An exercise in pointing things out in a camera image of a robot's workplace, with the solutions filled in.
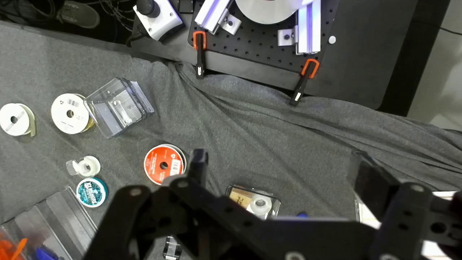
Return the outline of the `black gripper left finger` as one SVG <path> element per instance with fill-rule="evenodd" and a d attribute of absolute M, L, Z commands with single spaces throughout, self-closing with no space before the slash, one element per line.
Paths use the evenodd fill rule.
<path fill-rule="evenodd" d="M 183 174 L 169 176 L 163 180 L 164 186 L 169 186 L 174 180 L 186 178 L 192 180 L 199 186 L 206 183 L 206 168 L 208 168 L 208 151 L 205 148 L 195 148 L 189 160 L 189 165 Z"/>

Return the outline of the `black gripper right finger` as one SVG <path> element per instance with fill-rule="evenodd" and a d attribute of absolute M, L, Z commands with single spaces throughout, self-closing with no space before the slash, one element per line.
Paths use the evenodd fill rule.
<path fill-rule="evenodd" d="M 362 151 L 353 151 L 348 165 L 348 181 L 358 199 L 381 219 L 400 181 L 381 163 Z"/>

